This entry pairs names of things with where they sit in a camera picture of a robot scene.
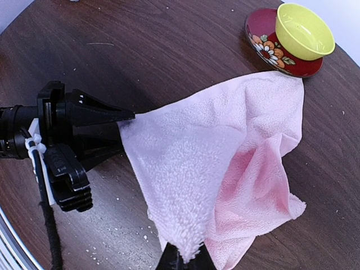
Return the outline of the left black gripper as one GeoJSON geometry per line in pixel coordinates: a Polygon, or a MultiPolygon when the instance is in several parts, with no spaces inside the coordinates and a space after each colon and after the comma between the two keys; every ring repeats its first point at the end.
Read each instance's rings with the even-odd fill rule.
{"type": "Polygon", "coordinates": [[[25,140],[40,136],[46,147],[59,145],[61,125],[74,132],[72,149],[85,171],[124,151],[118,125],[135,113],[106,104],[79,89],[65,91],[64,83],[48,82],[34,106],[1,107],[1,159],[26,159],[25,140]]]}

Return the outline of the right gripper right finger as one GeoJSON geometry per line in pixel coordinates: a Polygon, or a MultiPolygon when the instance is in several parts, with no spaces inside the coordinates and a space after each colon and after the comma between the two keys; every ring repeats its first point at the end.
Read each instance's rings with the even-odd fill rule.
{"type": "Polygon", "coordinates": [[[195,258],[187,263],[187,269],[217,270],[205,244],[200,246],[199,253],[196,254],[195,258]]]}

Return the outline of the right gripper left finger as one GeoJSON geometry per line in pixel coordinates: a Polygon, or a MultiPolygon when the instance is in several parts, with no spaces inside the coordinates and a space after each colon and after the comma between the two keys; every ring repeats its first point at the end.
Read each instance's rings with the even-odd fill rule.
{"type": "Polygon", "coordinates": [[[156,270],[185,270],[188,269],[181,257],[178,248],[167,243],[160,257],[156,270]]]}

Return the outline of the pink towel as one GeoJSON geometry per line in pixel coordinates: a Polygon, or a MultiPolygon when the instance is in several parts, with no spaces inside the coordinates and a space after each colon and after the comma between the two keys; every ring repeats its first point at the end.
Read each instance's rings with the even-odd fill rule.
{"type": "Polygon", "coordinates": [[[282,158],[302,138],[304,86],[278,71],[221,82],[119,124],[161,246],[204,244],[232,269],[257,236],[296,219],[282,158]]]}

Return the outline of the red floral plate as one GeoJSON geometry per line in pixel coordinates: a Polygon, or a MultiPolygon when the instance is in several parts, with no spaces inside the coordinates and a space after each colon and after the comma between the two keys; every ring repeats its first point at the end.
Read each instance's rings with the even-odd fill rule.
{"type": "Polygon", "coordinates": [[[275,8],[260,8],[245,20],[246,37],[256,54],[269,66],[287,75],[307,78],[318,73],[323,59],[301,60],[290,54],[275,33],[275,8]]]}

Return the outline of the green plastic bowl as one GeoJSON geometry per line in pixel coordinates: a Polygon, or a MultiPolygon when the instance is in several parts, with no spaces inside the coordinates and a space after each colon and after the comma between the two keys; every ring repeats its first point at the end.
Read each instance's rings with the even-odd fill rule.
{"type": "Polygon", "coordinates": [[[314,61],[332,54],[336,43],[327,24],[313,11],[295,3],[283,3],[276,11],[275,32],[293,56],[314,61]]]}

